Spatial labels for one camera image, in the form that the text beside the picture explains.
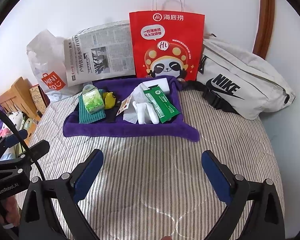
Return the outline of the person's left hand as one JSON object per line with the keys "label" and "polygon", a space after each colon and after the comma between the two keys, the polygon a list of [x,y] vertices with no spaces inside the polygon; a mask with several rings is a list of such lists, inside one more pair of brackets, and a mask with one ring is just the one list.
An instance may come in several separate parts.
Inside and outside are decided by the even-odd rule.
{"label": "person's left hand", "polygon": [[19,226],[20,211],[15,196],[10,196],[7,199],[3,200],[1,203],[6,210],[6,216],[5,218],[3,218],[2,215],[0,214],[0,223],[13,224],[13,226]]}

